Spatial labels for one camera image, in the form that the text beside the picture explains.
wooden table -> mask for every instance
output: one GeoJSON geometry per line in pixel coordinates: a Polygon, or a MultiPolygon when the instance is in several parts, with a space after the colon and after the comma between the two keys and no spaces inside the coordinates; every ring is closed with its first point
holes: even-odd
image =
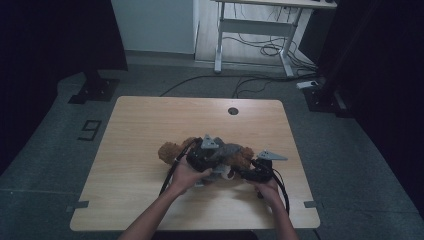
{"type": "MultiPolygon", "coordinates": [[[[104,133],[78,208],[74,231],[124,230],[158,196],[169,166],[157,151],[187,137],[220,137],[227,143],[286,156],[274,161],[290,198],[295,228],[317,228],[313,201],[283,105],[277,100],[120,97],[104,133]],[[239,113],[231,115],[229,108],[239,113]]],[[[241,179],[219,179],[178,198],[160,230],[271,229],[272,216],[253,187],[241,179]]]]}

desk leg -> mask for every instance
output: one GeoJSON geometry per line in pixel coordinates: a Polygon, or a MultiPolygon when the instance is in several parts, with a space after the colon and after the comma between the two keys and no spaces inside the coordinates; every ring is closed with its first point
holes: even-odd
{"type": "Polygon", "coordinates": [[[284,48],[283,51],[280,52],[280,58],[281,61],[283,62],[283,66],[284,66],[284,70],[286,71],[286,75],[287,77],[293,77],[293,71],[291,68],[291,61],[290,58],[288,56],[288,52],[290,50],[290,45],[293,41],[293,37],[294,34],[296,33],[296,29],[299,23],[299,19],[300,19],[300,15],[302,15],[302,8],[299,8],[299,10],[297,11],[297,15],[296,15],[296,19],[293,21],[291,29],[290,29],[290,34],[289,34],[289,38],[287,39],[286,43],[284,44],[284,48]]]}
{"type": "Polygon", "coordinates": [[[221,3],[221,16],[219,17],[219,28],[218,28],[218,46],[215,52],[215,73],[221,73],[222,66],[222,24],[224,24],[224,10],[225,3],[221,3]]]}

floor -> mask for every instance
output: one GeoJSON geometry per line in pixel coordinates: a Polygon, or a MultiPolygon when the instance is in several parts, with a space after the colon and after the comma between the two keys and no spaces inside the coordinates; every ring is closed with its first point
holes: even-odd
{"type": "MultiPolygon", "coordinates": [[[[62,80],[45,119],[0,178],[0,239],[116,239],[120,232],[73,232],[69,223],[101,137],[119,96],[231,98],[246,70],[215,75],[193,60],[128,58],[129,71],[103,71],[120,84],[110,102],[68,104],[84,76],[62,80]],[[80,141],[87,120],[101,120],[93,141],[80,141]]],[[[424,239],[424,222],[376,147],[354,119],[314,113],[296,89],[303,81],[251,81],[239,98],[278,99],[284,104],[321,219],[318,229],[297,229],[301,239],[424,239]]],[[[261,240],[273,230],[255,230],[261,240]]]]}

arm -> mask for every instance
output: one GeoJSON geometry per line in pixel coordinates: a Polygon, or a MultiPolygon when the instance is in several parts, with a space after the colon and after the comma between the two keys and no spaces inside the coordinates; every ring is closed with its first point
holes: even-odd
{"type": "Polygon", "coordinates": [[[183,157],[175,169],[170,186],[122,233],[119,240],[151,239],[175,199],[211,172],[212,169],[197,172],[183,157]]]}
{"type": "Polygon", "coordinates": [[[286,212],[283,201],[278,193],[278,185],[274,179],[267,183],[257,183],[247,181],[255,186],[256,191],[260,191],[264,196],[265,201],[271,207],[274,217],[275,230],[277,232],[278,240],[298,240],[296,231],[290,221],[289,215],[286,212]]]}

human hand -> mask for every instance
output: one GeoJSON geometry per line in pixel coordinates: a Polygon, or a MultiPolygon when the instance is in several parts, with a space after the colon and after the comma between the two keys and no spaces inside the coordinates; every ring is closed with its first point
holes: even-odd
{"type": "Polygon", "coordinates": [[[259,183],[254,181],[246,182],[255,186],[256,192],[261,192],[265,201],[271,208],[283,204],[283,201],[281,200],[280,194],[278,192],[278,184],[274,179],[271,179],[266,183],[259,183]]]}
{"type": "Polygon", "coordinates": [[[182,157],[180,163],[174,171],[172,176],[172,183],[169,186],[175,190],[179,195],[184,194],[187,189],[194,186],[194,184],[201,178],[211,175],[212,168],[206,169],[203,172],[194,170],[187,162],[186,156],[182,157]]]}

